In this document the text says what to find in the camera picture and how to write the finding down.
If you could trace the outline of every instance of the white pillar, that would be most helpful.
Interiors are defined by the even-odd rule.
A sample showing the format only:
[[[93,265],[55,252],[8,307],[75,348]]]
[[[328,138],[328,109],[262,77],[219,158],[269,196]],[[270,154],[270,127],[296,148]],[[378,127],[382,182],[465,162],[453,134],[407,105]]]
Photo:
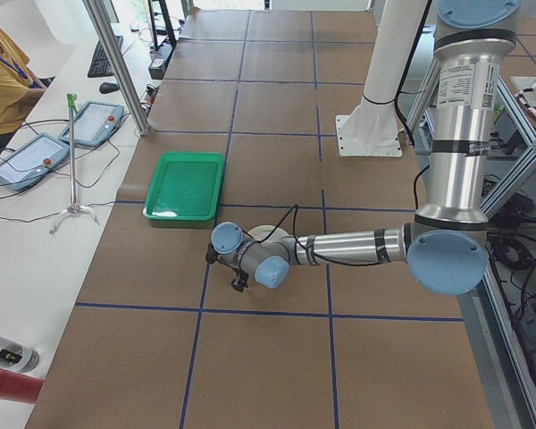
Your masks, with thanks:
[[[341,156],[402,155],[393,100],[427,2],[387,0],[361,103],[336,117]]]

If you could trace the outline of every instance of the white tabletop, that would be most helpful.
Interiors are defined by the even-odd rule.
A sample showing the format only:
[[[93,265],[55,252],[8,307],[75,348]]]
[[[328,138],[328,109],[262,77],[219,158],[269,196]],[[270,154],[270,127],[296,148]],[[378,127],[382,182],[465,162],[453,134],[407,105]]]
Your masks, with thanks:
[[[125,53],[131,78],[141,96],[146,84],[157,84],[150,79],[147,69],[149,48],[138,39],[138,33],[127,31],[122,34],[121,51]],[[126,112],[129,111],[120,91],[107,95],[98,91],[101,82],[115,81],[114,77],[87,78],[96,42],[95,34],[84,38],[29,115],[28,122],[67,119],[67,93],[77,94],[78,108],[88,100],[96,100],[121,104]],[[36,125],[34,129],[57,137],[64,126],[64,123]],[[33,130],[24,128],[16,133],[9,147],[20,147],[34,136]],[[82,205],[114,201],[138,142],[132,118],[122,125],[111,141],[115,147],[105,143],[76,161],[78,180],[89,185],[117,155],[117,150],[120,152],[95,186],[77,188],[78,201]],[[86,149],[78,148],[76,156],[85,152]],[[69,174],[69,165],[59,172]],[[8,188],[0,188],[0,197],[11,194],[13,192]],[[69,177],[49,174],[36,187],[0,199],[0,216],[29,220],[57,214],[70,203]],[[88,214],[74,215],[65,219],[54,235],[49,234],[54,217],[33,223],[0,219],[0,335],[39,351],[39,365],[28,375],[46,376],[111,206],[94,207],[99,224],[94,223]],[[31,410],[31,405],[0,400],[0,428],[24,427]]]

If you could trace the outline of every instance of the blue joint cap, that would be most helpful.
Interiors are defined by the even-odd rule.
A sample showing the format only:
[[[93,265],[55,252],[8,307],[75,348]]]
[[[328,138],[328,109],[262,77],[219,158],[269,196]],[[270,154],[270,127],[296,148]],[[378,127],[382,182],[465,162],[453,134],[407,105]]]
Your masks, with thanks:
[[[289,265],[282,257],[268,257],[256,268],[254,278],[268,289],[276,289],[288,274]]]
[[[221,255],[228,255],[236,250],[242,242],[244,236],[238,225],[232,222],[223,222],[213,229],[211,242],[214,250]]]
[[[437,12],[447,25],[483,29],[514,13],[523,0],[439,0]]]
[[[481,245],[468,235],[435,230],[411,243],[407,264],[414,278],[428,290],[459,295],[482,280],[486,256]]]

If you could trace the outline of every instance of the tripod stand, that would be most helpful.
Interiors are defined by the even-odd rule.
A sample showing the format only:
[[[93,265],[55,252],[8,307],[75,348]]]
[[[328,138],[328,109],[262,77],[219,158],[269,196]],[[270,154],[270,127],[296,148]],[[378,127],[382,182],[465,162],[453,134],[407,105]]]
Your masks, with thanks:
[[[99,223],[97,220],[96,212],[93,208],[89,206],[82,206],[78,204],[77,197],[77,182],[75,178],[75,130],[74,130],[74,115],[77,112],[75,107],[75,100],[77,96],[75,94],[68,94],[68,107],[70,110],[70,206],[62,210],[55,218],[50,230],[50,234],[55,234],[55,232],[60,227],[60,223],[66,218],[74,215],[79,215],[81,213],[87,213],[91,218]]]

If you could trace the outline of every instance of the black keyboard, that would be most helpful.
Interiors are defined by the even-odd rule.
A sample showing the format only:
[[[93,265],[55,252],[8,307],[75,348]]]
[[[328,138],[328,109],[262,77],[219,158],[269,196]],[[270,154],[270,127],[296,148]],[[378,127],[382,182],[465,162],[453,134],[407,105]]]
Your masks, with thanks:
[[[115,36],[115,41],[121,49],[123,45],[123,36]],[[113,70],[111,70],[111,64],[105,53],[104,47],[101,46],[101,42],[97,42],[96,49],[93,51],[91,57],[91,65],[89,65],[88,77],[89,78],[103,78],[104,76],[113,76]]]

